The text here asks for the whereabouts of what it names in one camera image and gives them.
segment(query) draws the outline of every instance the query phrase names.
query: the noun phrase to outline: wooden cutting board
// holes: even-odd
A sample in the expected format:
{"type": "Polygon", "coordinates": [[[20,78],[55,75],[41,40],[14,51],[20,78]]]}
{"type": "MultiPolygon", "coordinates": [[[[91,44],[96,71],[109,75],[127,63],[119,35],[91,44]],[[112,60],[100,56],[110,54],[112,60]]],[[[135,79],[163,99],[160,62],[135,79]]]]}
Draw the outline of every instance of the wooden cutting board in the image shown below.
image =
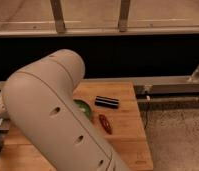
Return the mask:
{"type": "MultiPolygon", "coordinates": [[[[74,98],[86,101],[93,111],[93,124],[101,135],[119,153],[132,171],[151,171],[153,163],[133,84],[130,82],[82,82],[74,98]],[[119,99],[118,109],[94,105],[95,97],[119,99]],[[102,128],[98,115],[109,120],[113,134],[102,128]]],[[[11,126],[0,154],[0,171],[54,171],[56,170],[14,125],[11,126]]]]}

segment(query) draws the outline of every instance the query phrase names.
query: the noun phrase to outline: cable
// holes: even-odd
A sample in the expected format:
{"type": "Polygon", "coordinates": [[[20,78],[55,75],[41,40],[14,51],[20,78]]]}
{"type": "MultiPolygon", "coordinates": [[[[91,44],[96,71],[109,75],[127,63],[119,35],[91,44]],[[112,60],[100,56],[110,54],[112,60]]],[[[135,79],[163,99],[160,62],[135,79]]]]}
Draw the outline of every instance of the cable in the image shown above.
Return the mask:
{"type": "Polygon", "coordinates": [[[144,129],[147,128],[147,125],[148,125],[148,111],[150,109],[150,96],[149,95],[146,95],[146,99],[147,99],[147,106],[146,106],[146,111],[145,111],[145,126],[144,126],[144,129]]]}

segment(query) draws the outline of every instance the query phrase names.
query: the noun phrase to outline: dark background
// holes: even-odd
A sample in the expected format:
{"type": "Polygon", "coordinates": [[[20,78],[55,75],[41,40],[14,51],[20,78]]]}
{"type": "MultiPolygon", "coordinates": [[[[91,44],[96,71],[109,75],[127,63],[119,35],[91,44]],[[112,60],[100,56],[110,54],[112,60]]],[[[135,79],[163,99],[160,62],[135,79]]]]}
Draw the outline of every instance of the dark background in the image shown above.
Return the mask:
{"type": "Polygon", "coordinates": [[[65,48],[82,56],[86,78],[190,75],[199,64],[199,34],[0,38],[0,80],[65,48]]]}

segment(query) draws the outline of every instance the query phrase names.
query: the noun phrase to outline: floor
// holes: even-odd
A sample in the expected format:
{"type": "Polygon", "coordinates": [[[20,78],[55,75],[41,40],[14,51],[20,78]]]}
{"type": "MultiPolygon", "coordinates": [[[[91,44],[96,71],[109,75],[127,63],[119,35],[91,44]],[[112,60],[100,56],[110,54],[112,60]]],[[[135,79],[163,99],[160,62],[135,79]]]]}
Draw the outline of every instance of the floor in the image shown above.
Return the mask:
{"type": "Polygon", "coordinates": [[[142,104],[141,109],[143,122],[148,118],[154,171],[199,171],[199,102],[142,104]]]}
{"type": "MultiPolygon", "coordinates": [[[[121,0],[62,0],[67,28],[117,28],[121,0]]],[[[199,26],[199,0],[131,0],[129,27],[199,26]]],[[[0,0],[0,30],[55,29],[50,0],[0,0]]]]}

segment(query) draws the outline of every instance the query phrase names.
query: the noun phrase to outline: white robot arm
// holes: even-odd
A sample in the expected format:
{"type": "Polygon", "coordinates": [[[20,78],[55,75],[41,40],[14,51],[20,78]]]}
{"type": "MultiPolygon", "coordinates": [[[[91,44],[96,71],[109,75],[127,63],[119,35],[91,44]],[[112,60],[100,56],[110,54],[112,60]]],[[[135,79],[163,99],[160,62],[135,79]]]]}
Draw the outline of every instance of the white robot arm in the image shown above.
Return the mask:
{"type": "Polygon", "coordinates": [[[58,171],[130,171],[72,99],[84,70],[70,50],[19,69],[0,94],[0,117],[10,117],[58,171]]]}

